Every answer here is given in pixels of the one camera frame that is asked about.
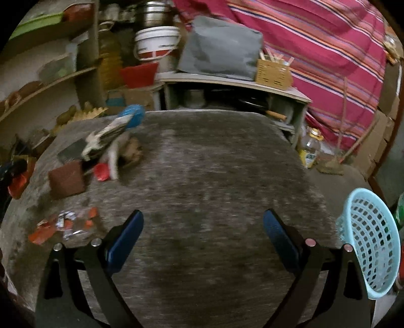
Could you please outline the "green plastic tray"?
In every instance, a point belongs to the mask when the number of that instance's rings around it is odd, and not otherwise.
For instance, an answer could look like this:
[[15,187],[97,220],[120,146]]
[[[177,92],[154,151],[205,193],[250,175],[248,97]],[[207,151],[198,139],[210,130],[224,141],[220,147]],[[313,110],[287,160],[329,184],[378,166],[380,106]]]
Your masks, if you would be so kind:
[[63,12],[58,12],[56,14],[43,14],[36,18],[32,18],[31,20],[22,22],[13,31],[12,35],[10,36],[10,40],[22,34],[32,32],[33,30],[58,24],[62,22],[63,16]]

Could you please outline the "red printed snack packet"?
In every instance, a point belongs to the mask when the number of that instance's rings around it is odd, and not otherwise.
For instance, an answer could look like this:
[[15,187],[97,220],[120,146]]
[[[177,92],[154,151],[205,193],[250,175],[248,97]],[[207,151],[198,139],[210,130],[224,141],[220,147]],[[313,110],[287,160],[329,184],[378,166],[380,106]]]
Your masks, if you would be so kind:
[[98,218],[97,207],[85,208],[79,212],[64,210],[57,216],[56,230],[61,232],[64,240],[73,237],[87,237],[96,232],[96,221]]

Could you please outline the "grey fuzzy table mat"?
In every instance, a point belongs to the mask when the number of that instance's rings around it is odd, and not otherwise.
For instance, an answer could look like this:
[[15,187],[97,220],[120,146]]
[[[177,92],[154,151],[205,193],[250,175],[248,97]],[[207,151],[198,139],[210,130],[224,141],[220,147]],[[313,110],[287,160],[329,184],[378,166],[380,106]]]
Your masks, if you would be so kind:
[[267,209],[304,237],[337,243],[334,219],[297,153],[257,114],[149,112],[134,130],[144,152],[139,164],[117,181],[92,179],[85,192],[52,199],[48,173],[60,166],[58,154],[109,122],[63,128],[8,207],[4,265],[29,306],[60,237],[38,246],[28,236],[63,210],[97,208],[101,233],[143,212],[144,229],[114,282],[145,327],[262,327],[293,280],[264,232]]

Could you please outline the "cooking oil bottle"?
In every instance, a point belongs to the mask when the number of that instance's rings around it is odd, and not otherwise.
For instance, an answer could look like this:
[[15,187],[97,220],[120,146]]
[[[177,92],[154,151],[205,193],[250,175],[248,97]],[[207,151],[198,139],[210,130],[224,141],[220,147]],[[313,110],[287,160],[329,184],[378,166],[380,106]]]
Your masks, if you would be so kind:
[[307,134],[301,139],[298,155],[304,168],[310,169],[315,163],[322,140],[323,136],[317,128],[309,128]]

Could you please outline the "red bottle cap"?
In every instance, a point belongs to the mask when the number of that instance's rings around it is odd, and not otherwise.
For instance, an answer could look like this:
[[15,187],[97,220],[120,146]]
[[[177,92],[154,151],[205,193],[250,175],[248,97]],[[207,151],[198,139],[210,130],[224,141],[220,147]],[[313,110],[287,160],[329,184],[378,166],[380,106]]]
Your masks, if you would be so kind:
[[93,173],[99,182],[105,182],[110,179],[110,168],[107,163],[97,163],[93,168]]

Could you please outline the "yellow egg tray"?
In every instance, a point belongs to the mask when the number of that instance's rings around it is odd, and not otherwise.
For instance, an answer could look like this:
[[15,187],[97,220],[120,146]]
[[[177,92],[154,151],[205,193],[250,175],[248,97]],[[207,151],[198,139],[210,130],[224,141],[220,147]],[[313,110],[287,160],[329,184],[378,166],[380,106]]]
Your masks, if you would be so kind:
[[66,125],[73,123],[73,122],[80,122],[85,120],[92,120],[94,118],[102,117],[106,114],[108,110],[107,107],[98,107],[93,108],[91,111],[84,112],[84,111],[75,111],[74,114],[70,112],[70,110],[60,114],[56,118],[56,125],[51,130],[51,135],[57,135],[58,132],[63,129]]

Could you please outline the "black cylindrical can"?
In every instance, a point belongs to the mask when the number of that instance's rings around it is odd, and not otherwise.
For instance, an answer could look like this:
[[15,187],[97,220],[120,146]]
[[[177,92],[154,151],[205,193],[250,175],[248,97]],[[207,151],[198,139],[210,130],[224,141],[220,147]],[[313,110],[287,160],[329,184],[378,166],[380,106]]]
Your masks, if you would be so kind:
[[84,139],[77,140],[58,153],[58,160],[63,164],[73,160],[82,160],[82,151],[86,145],[87,143]]

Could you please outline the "wooden shelf unit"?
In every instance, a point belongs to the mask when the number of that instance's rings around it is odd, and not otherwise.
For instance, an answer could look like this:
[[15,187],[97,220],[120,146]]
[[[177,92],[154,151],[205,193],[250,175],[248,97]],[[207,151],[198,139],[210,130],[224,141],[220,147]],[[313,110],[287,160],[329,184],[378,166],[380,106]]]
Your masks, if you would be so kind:
[[105,104],[99,74],[99,1],[40,1],[23,19],[62,20],[11,39],[1,53],[1,147],[24,142],[72,106]]

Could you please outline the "brown paper ball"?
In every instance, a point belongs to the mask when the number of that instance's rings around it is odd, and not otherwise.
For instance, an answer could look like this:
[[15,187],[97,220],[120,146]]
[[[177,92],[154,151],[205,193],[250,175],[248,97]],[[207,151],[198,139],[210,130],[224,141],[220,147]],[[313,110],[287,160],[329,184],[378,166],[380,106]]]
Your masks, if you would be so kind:
[[143,150],[139,140],[135,137],[131,137],[126,146],[123,148],[121,157],[124,160],[125,165],[138,164],[143,158]]

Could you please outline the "silver snack bag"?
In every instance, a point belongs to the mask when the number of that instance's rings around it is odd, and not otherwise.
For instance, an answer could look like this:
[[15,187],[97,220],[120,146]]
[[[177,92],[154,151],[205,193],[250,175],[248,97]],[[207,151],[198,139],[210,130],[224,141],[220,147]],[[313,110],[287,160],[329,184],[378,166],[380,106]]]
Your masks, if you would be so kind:
[[132,117],[131,114],[117,117],[100,131],[93,131],[86,137],[82,159],[89,161],[101,153],[101,161],[108,164],[112,180],[119,179],[118,158],[129,143],[131,133],[126,131],[126,127]]

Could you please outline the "striped pink curtain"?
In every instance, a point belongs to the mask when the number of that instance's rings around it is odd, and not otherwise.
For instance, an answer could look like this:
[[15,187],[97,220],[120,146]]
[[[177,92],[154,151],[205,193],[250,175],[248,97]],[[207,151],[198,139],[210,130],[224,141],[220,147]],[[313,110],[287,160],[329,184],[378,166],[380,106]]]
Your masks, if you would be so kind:
[[307,121],[349,149],[373,121],[384,82],[382,14],[368,1],[175,1],[186,26],[196,16],[261,32],[291,63],[293,85],[311,100]]

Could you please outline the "wooden utensil holder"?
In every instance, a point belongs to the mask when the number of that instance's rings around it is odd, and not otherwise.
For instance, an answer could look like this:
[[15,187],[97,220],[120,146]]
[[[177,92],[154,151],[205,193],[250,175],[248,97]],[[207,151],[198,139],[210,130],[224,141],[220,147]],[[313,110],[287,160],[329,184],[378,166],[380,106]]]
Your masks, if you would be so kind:
[[293,78],[288,63],[261,51],[257,62],[256,83],[279,90],[291,88]]

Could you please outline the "red plastic basket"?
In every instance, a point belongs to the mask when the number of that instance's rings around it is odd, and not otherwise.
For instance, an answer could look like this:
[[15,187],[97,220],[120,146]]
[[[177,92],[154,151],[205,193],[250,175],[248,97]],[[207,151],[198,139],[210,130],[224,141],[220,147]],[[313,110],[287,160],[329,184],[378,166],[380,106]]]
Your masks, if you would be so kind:
[[158,66],[158,62],[128,66],[120,70],[120,76],[125,85],[130,89],[152,86]]

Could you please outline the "red torn wrapper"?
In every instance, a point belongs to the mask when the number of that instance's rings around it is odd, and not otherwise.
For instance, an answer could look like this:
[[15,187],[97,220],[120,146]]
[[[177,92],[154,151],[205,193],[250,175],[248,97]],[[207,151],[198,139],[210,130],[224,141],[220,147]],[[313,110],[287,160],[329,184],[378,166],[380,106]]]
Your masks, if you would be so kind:
[[35,230],[28,236],[29,242],[35,245],[42,245],[49,240],[56,232],[57,217],[51,217],[40,221]]

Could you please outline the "blue plastic bag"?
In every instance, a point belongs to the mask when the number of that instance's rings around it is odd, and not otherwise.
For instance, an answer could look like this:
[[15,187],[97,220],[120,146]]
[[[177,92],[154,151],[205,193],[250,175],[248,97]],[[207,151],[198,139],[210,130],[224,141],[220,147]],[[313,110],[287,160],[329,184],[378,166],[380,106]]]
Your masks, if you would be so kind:
[[135,128],[139,126],[145,116],[145,108],[141,104],[131,104],[127,106],[125,109],[123,109],[119,114],[118,117],[125,117],[125,116],[130,116],[131,119],[128,121],[125,129],[129,130],[131,128]]

